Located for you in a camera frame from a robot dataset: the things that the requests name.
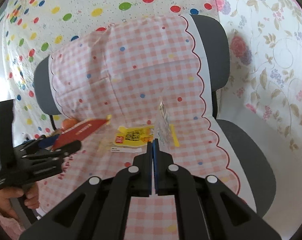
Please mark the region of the red paper package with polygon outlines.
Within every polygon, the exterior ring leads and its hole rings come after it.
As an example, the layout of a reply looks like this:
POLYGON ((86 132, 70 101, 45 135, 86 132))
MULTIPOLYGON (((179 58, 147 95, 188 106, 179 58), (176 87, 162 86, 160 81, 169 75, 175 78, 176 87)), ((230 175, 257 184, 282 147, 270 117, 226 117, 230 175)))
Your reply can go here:
POLYGON ((89 119, 79 122, 72 128, 59 135, 52 146, 52 150, 57 150, 58 148, 61 148, 62 146, 65 146, 76 140, 83 141, 85 138, 89 137, 92 133, 105 126, 107 123, 107 119, 89 119))

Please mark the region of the clear plastic wrapper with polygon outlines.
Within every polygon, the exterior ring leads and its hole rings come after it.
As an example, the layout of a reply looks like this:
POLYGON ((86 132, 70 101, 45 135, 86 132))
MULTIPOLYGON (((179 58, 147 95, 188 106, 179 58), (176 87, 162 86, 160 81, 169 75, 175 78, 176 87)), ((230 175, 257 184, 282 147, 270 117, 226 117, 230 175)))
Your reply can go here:
POLYGON ((169 152, 169 150, 174 146, 169 114, 162 100, 159 101, 157 110, 154 139, 158 140, 159 148, 163 152, 169 152))

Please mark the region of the orange fruit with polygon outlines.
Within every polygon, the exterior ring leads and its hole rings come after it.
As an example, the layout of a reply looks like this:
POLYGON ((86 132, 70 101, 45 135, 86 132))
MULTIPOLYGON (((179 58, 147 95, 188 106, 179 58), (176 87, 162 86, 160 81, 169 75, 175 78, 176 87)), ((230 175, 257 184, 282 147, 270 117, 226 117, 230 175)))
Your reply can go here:
POLYGON ((75 126, 78 123, 79 123, 79 121, 76 118, 65 119, 62 122, 61 130, 66 131, 66 130, 72 128, 73 126, 75 126))

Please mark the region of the yellow snack wrapper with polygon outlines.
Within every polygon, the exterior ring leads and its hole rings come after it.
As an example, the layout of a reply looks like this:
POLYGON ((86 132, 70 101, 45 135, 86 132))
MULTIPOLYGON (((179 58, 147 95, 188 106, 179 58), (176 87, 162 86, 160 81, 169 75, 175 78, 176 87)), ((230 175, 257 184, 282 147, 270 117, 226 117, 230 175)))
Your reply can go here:
MULTIPOLYGON (((148 142, 153 142, 154 139, 154 125, 137 126, 127 128, 119 126, 114 136, 113 145, 116 147, 128 148, 143 148, 148 142)), ((172 135, 174 139, 174 146, 171 148, 179 147, 180 142, 175 132, 174 125, 171 124, 172 135)))

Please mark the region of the polka dot wall cloth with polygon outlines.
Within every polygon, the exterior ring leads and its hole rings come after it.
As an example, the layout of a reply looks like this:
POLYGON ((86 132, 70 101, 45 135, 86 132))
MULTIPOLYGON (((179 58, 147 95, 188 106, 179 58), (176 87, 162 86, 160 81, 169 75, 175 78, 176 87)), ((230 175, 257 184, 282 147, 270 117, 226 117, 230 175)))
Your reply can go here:
POLYGON ((52 131, 52 119, 36 103, 33 72, 61 46, 135 18, 170 13, 217 18, 230 11, 226 0, 8 0, 2 54, 10 92, 16 100, 16 133, 36 138, 52 131))

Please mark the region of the floral wall cloth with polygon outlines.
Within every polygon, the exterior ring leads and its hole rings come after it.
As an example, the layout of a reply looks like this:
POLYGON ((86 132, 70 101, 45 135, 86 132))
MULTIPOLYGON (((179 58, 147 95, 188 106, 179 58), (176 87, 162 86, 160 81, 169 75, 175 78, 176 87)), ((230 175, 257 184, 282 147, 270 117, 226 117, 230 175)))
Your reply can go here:
POLYGON ((258 116, 302 162, 302 9, 296 0, 216 0, 230 48, 220 105, 258 116))

